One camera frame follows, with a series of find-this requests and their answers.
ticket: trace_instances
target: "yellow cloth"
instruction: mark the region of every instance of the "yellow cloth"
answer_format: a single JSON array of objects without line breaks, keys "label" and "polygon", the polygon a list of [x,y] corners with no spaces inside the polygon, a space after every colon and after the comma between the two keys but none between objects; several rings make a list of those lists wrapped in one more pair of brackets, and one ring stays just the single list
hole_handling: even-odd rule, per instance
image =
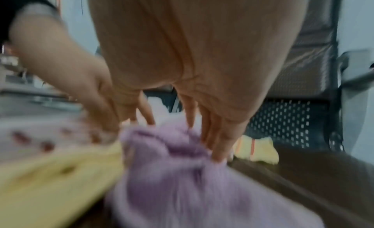
[{"label": "yellow cloth", "polygon": [[253,139],[243,135],[234,144],[234,155],[237,158],[250,161],[263,161],[278,164],[279,155],[273,146],[271,138]]},{"label": "yellow cloth", "polygon": [[0,166],[0,227],[66,227],[123,172],[119,142]]}]

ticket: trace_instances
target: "wooden table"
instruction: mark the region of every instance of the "wooden table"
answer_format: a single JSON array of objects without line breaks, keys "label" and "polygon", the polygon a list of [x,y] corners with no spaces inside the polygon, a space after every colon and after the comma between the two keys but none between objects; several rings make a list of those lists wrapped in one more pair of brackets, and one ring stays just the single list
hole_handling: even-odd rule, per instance
[{"label": "wooden table", "polygon": [[[326,227],[374,227],[374,166],[341,153],[277,148],[276,166],[235,159],[230,166],[319,214]],[[118,228],[99,201],[71,228]]]}]

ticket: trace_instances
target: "lavender cloth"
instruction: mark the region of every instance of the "lavender cloth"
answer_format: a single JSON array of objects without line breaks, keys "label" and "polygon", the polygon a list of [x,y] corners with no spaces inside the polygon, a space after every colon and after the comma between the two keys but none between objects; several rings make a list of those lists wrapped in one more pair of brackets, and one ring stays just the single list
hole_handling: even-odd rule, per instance
[{"label": "lavender cloth", "polygon": [[132,164],[107,199],[124,228],[322,228],[313,212],[211,162],[185,124],[121,135]]}]

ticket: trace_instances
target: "black sleeve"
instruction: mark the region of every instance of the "black sleeve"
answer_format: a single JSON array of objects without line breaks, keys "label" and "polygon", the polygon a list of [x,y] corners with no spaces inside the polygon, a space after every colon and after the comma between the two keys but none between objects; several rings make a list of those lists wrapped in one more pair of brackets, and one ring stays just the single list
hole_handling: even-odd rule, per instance
[{"label": "black sleeve", "polygon": [[46,4],[55,8],[47,0],[0,0],[0,44],[9,40],[9,27],[18,11],[28,4]]}]

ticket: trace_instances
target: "yellow sock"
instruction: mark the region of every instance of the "yellow sock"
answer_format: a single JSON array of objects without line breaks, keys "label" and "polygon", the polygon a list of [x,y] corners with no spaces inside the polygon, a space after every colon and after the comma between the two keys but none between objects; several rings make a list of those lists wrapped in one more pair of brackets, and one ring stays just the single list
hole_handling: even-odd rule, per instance
[{"label": "yellow sock", "polygon": [[234,144],[234,155],[240,159],[263,161],[268,164],[278,164],[279,155],[270,137],[253,139],[243,135]]}]

